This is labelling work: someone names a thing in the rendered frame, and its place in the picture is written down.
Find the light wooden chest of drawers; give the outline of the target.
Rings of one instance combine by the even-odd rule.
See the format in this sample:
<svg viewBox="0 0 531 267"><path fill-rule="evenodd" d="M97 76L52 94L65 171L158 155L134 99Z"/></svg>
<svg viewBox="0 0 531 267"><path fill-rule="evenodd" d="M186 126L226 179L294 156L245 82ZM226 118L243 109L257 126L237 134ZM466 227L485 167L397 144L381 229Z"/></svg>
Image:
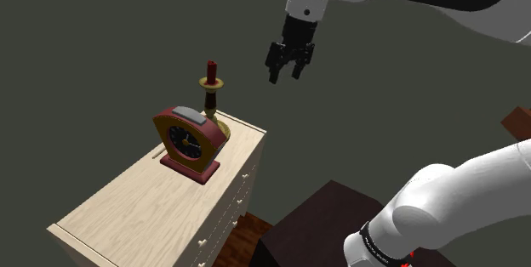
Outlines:
<svg viewBox="0 0 531 267"><path fill-rule="evenodd" d="M248 208L266 131L222 111L231 137L205 185L156 146L47 231L78 267L212 267Z"/></svg>

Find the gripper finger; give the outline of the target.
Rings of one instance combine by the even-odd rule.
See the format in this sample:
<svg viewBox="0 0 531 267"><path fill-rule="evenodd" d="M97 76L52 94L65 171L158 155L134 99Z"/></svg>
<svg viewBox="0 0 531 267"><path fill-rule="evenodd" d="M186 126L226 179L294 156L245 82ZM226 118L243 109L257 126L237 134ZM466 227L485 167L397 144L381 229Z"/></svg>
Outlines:
<svg viewBox="0 0 531 267"><path fill-rule="evenodd" d="M307 43L303 48L296 49L293 52L292 59L294 60L295 65L292 72L292 77L294 79L299 79L304 67L311 63L314 48L314 43Z"/></svg>
<svg viewBox="0 0 531 267"><path fill-rule="evenodd" d="M283 43L273 42L266 56L265 65L269 68L269 82L276 84L280 70L289 62L289 50Z"/></svg>

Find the brown wooden furniture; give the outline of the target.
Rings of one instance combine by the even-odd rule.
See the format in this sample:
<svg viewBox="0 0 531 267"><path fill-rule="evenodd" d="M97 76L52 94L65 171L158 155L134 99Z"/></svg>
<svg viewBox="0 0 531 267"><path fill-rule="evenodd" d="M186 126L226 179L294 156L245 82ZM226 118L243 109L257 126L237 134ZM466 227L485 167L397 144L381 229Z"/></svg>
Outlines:
<svg viewBox="0 0 531 267"><path fill-rule="evenodd" d="M531 109L517 106L500 123L518 141L531 139Z"/></svg>

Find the brass candlestick with red candle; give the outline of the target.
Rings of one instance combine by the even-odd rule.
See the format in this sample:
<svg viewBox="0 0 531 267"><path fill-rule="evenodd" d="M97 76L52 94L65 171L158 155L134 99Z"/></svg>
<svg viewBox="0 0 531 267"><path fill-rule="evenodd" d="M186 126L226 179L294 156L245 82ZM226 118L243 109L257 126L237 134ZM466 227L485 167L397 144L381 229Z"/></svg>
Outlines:
<svg viewBox="0 0 531 267"><path fill-rule="evenodd" d="M207 62L207 76L200 78L198 84L205 89L204 112L206 117L218 126L227 139L231 137L229 127L216 117L217 99L216 92L224 87L224 82L217 76L217 63L213 60Z"/></svg>

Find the red and gold mantel clock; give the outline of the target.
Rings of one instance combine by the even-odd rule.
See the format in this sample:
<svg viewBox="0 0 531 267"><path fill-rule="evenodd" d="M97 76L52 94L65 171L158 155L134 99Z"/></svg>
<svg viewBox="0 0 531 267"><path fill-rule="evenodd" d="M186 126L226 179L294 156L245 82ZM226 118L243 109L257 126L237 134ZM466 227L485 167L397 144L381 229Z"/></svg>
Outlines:
<svg viewBox="0 0 531 267"><path fill-rule="evenodd" d="M186 106L168 108L152 121L167 151L160 163L205 185L220 167L215 158L231 137L228 126Z"/></svg>

